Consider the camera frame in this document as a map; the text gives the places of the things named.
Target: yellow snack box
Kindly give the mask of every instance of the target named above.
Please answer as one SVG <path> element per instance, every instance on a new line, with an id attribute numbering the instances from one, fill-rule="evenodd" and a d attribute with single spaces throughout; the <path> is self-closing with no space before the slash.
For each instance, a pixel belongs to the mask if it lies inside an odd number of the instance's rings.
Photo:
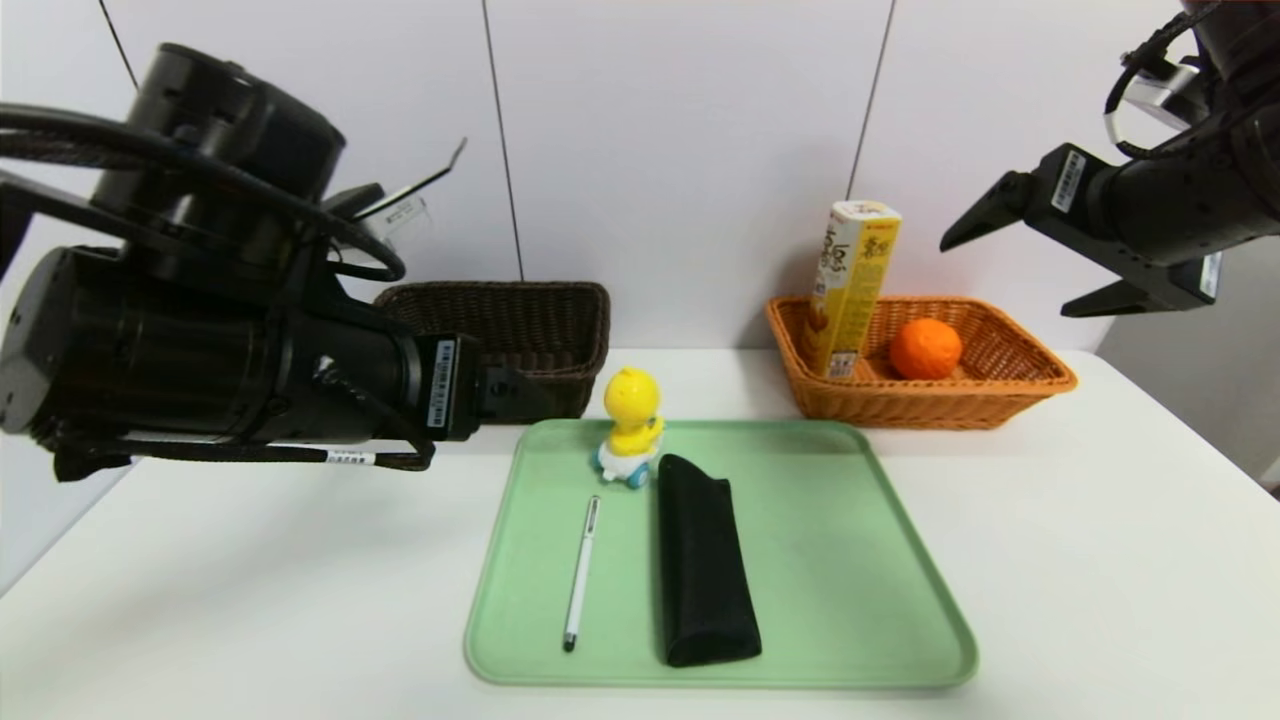
<path id="1" fill-rule="evenodd" d="M 831 206 L 801 354 L 819 378 L 851 380 L 902 215 L 883 202 Z"/>

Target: brown wicker basket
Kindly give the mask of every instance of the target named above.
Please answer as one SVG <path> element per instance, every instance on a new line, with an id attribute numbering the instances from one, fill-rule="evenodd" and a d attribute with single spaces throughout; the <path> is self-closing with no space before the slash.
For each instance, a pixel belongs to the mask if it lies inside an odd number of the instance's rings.
<path id="1" fill-rule="evenodd" d="M 481 361 L 522 372 L 552 396 L 547 418 L 580 418 L 609 352 L 609 293 L 588 282 L 433 282 L 384 291 L 374 305 L 419 334 L 480 341 Z"/>
<path id="2" fill-rule="evenodd" d="M 797 352 L 808 297 L 771 300 L 767 311 L 791 392 L 806 418 L 873 428 L 995 428 L 1041 400 L 1075 388 L 1075 373 L 1007 315 L 966 297 L 883 297 L 854 378 L 818 378 Z M 899 379 L 890 341 L 916 318 L 956 329 L 964 356 L 945 380 Z"/>

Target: pen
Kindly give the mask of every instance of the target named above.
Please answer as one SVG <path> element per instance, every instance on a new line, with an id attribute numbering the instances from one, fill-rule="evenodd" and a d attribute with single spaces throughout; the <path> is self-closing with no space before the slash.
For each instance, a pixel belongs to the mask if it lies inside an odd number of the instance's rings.
<path id="1" fill-rule="evenodd" d="M 582 600 L 586 597 L 586 571 L 591 565 L 591 542 L 595 538 L 595 516 L 600 512 L 600 496 L 593 495 L 586 503 L 586 525 L 582 544 L 577 550 L 577 571 L 573 574 L 573 594 L 568 601 L 568 619 L 564 621 L 564 652 L 573 652 L 577 644 L 577 625 L 582 621 Z"/>

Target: black fabric pouch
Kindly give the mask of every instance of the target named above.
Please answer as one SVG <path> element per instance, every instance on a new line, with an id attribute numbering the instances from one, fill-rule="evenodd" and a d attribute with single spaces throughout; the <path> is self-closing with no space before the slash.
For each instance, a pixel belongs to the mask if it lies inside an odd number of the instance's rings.
<path id="1" fill-rule="evenodd" d="M 686 667 L 760 655 L 728 480 L 664 455 L 658 533 L 667 664 Z"/>

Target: table surface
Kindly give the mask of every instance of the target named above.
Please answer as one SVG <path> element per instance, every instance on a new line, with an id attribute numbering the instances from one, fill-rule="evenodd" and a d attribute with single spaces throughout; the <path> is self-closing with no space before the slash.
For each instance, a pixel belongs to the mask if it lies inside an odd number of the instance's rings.
<path id="1" fill-rule="evenodd" d="M 1280 503 L 1061 357 L 1080 387 L 1001 429 L 867 433 L 978 638 L 960 688 L 479 680 L 462 635 L 521 432 L 486 428 L 426 474 L 142 462 L 0 598 L 0 717 L 1280 716 Z M 622 363 L 668 418 L 796 416 L 774 352 L 614 350 L 602 377 Z"/>

